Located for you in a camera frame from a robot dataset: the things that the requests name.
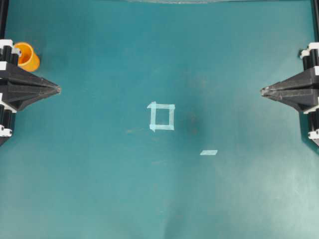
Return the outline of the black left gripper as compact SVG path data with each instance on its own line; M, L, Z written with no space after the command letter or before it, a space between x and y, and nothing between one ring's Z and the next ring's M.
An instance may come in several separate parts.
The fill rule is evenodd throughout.
M19 50L12 40L0 41L0 144L12 137L15 114L27 106L57 95L61 88L17 66Z

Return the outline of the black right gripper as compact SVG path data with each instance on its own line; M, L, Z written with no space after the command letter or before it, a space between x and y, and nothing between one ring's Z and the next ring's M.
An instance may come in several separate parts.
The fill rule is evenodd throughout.
M300 53L304 71L266 86L261 95L288 105L308 117L308 138L319 145L319 43L312 42Z

